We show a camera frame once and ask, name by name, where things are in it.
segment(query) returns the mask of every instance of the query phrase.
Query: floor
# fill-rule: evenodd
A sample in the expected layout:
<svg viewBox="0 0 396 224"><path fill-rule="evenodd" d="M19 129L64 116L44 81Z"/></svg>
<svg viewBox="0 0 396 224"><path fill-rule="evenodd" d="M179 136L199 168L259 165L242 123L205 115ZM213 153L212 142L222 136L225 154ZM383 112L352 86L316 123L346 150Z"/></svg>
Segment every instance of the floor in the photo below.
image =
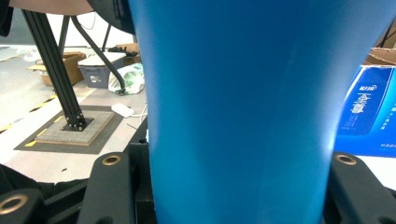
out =
<svg viewBox="0 0 396 224"><path fill-rule="evenodd" d="M26 55L34 46L0 47L0 162L41 182L59 182L89 177L96 158L112 151L123 151L140 124L140 118L124 119L98 155L18 151L14 148L54 115L62 111L57 98L40 106L54 95L52 87L45 86L37 71L26 68L35 64L26 62ZM91 49L79 50L91 54ZM139 115L146 105L145 90L138 94L119 96L107 89L87 87L85 81L74 86L80 105L112 106L122 103Z"/></svg>

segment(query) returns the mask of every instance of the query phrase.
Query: white plastic bag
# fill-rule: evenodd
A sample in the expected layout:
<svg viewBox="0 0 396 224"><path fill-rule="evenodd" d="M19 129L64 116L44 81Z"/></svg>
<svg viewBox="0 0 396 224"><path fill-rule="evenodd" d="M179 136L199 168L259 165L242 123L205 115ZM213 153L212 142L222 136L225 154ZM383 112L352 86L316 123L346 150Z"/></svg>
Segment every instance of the white plastic bag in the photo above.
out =
<svg viewBox="0 0 396 224"><path fill-rule="evenodd" d="M145 88L145 79L143 74L143 65L141 63L134 63L120 69L117 69L125 82L125 95L136 94ZM108 79L108 89L112 92L121 89L120 83L113 73L110 73Z"/></svg>

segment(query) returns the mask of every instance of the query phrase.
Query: blue cylinder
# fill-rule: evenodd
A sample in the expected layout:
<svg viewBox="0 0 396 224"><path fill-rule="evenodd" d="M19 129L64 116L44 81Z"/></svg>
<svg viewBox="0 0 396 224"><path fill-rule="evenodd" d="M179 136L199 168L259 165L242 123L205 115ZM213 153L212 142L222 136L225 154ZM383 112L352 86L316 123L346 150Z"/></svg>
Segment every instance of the blue cylinder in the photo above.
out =
<svg viewBox="0 0 396 224"><path fill-rule="evenodd" d="M396 1L130 5L158 223L319 223L348 85Z"/></svg>

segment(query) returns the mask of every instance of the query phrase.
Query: screw hole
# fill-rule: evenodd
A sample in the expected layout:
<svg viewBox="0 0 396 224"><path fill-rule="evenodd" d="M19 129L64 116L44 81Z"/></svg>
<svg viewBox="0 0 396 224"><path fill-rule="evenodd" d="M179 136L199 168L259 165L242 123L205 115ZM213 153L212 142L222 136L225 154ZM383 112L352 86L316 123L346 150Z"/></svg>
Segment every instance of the screw hole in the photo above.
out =
<svg viewBox="0 0 396 224"><path fill-rule="evenodd" d="M13 195L5 199L0 202L0 215L9 214L20 209L26 204L27 199L27 196L23 194Z"/></svg>
<svg viewBox="0 0 396 224"><path fill-rule="evenodd" d="M104 158L102 160L102 164L103 165L114 165L114 164L119 163L120 160L121 160L120 156L112 155L112 156L108 156L108 157Z"/></svg>
<svg viewBox="0 0 396 224"><path fill-rule="evenodd" d="M347 164L347 165L355 165L357 162L355 159L353 159L352 157L349 157L347 155L337 155L335 157L338 161Z"/></svg>

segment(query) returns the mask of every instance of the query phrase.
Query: plastic storage bin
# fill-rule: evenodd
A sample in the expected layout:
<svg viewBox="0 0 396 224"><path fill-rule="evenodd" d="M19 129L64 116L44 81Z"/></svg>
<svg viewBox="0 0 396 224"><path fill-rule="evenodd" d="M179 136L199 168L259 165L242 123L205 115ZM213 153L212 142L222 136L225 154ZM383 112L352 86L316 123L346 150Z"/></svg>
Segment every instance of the plastic storage bin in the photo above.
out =
<svg viewBox="0 0 396 224"><path fill-rule="evenodd" d="M123 67L125 53L105 52L105 56L116 69ZM110 69L98 55L78 62L78 68L81 70L88 87L107 89Z"/></svg>

